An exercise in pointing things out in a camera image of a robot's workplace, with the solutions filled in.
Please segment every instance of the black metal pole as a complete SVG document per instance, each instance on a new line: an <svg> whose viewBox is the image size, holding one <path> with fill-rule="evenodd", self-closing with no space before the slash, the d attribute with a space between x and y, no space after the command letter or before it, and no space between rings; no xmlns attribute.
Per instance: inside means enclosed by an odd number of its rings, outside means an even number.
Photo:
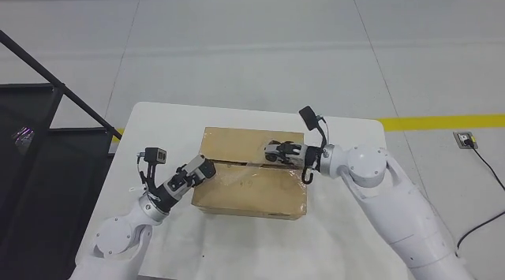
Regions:
<svg viewBox="0 0 505 280"><path fill-rule="evenodd" d="M109 132L111 132L115 137L121 139L121 133L116 130L109 122L105 121L99 114L96 113L87 103L79 98L73 91L65 86L56 76L51 74L42 64L38 63L28 52L26 52L20 45L14 42L7 34L0 30L0 43L11 50L15 55L17 55L24 63L30 65L38 74L42 75L43 78L53 84L56 88L63 91L70 100L72 100L76 105L78 105L82 110L92 116L98 123L104 126Z"/></svg>

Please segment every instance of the table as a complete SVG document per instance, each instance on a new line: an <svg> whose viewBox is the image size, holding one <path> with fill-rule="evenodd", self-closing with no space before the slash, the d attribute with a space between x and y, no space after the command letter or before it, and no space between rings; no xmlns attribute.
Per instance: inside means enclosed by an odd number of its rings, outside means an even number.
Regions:
<svg viewBox="0 0 505 280"><path fill-rule="evenodd" d="M378 121L325 117L330 143L385 147ZM319 145L298 114L138 103L77 253L89 248L105 218L129 212L141 191L136 154L145 147L168 152L156 169L157 184L199 151L207 126L302 132ZM188 192L162 225L155 227L140 274L186 279L407 280L403 262L380 238L342 179L315 176L307 215L296 221L206 215L191 205Z"/></svg>

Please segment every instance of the electrical outlet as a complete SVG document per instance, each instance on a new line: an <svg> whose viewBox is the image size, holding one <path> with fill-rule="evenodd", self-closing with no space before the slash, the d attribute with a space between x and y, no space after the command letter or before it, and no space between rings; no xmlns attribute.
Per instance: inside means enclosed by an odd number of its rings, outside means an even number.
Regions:
<svg viewBox="0 0 505 280"><path fill-rule="evenodd" d="M471 149L469 145L465 144L465 140L468 139L472 140L474 148L478 148L477 142L475 141L475 137L473 137L473 134L470 131L463 131L452 134L454 135L454 138L456 139L456 143L458 144L459 148Z"/></svg>

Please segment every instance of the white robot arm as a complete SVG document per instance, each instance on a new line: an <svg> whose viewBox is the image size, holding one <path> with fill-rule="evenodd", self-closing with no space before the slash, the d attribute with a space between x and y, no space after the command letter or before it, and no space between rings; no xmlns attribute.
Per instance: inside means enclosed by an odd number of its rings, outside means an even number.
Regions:
<svg viewBox="0 0 505 280"><path fill-rule="evenodd" d="M473 280L443 239L429 202L388 151L368 146L344 151L338 145L326 144L319 127L323 118L316 116L310 107L300 110L300 114L310 130L320 131L321 147L272 141L265 148L266 159L303 166L302 180L308 184L313 170L331 178L341 177L377 233L400 256L416 280ZM365 196L358 187L378 186L386 170L391 174L392 187L377 196Z"/></svg>
<svg viewBox="0 0 505 280"><path fill-rule="evenodd" d="M149 164L147 177L139 172L146 185L146 193L127 215L109 218L102 224L90 251L73 271L71 280L137 279L152 237L152 227L161 224L170 209L192 187L215 175L212 161L198 155L187 165L179 167L170 180L155 187L155 167L165 163L166 152L148 147L139 154L138 161L140 157Z"/></svg>

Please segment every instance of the floor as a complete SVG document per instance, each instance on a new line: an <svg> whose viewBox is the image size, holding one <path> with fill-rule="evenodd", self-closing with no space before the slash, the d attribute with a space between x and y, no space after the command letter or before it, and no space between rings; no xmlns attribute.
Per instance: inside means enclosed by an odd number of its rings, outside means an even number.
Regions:
<svg viewBox="0 0 505 280"><path fill-rule="evenodd" d="M505 112L505 0L0 0L0 25L112 125L139 101L388 118ZM0 83L43 82L0 47ZM68 99L54 127L96 123ZM505 196L453 130L387 133L448 237ZM505 129L473 129L505 180ZM461 255L505 275L505 218Z"/></svg>

